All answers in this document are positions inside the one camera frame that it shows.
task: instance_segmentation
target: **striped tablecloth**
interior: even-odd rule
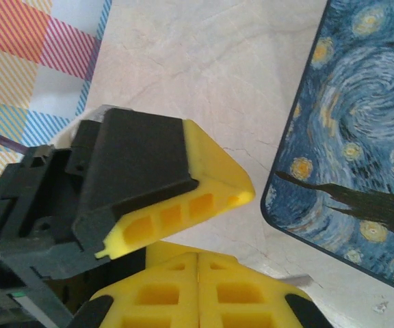
[[[111,0],[0,0],[0,135],[47,143],[83,112]],[[0,146],[0,173],[19,155]]]

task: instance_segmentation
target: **mouse pad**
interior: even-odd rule
[[[394,286],[394,0],[327,3],[262,211]]]

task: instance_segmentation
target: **swirling blue pattern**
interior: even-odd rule
[[[272,169],[293,170],[312,185],[394,195],[394,1],[328,4]],[[274,174],[266,193],[272,225],[394,285],[392,231]]]

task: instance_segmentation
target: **yellow honeycomb panel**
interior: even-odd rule
[[[183,121],[183,130],[189,173],[198,187],[123,215],[97,258],[118,258],[254,198],[247,173],[210,136],[191,120]]]
[[[198,254],[200,327],[302,328],[285,301],[294,286],[209,253]]]
[[[222,256],[223,258],[226,258],[227,260],[233,261],[234,263],[238,263],[238,260],[234,256],[206,251],[200,248],[169,243],[168,241],[157,241],[156,243],[153,243],[146,247],[145,267],[147,269],[154,267],[158,264],[161,264],[162,262],[170,260],[184,253],[201,253],[201,252],[217,254],[219,256]]]
[[[177,256],[98,291],[110,295],[101,328],[198,328],[197,254]]]
[[[302,328],[287,294],[311,300],[231,256],[200,252],[146,269],[92,299],[114,298],[101,328]]]

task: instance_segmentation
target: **white marble surface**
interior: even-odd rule
[[[88,97],[191,118],[249,173],[258,197],[171,241],[273,277],[309,274],[335,327],[394,327],[394,288],[264,222],[263,192],[325,0],[113,0]],[[383,313],[378,309],[386,304]]]

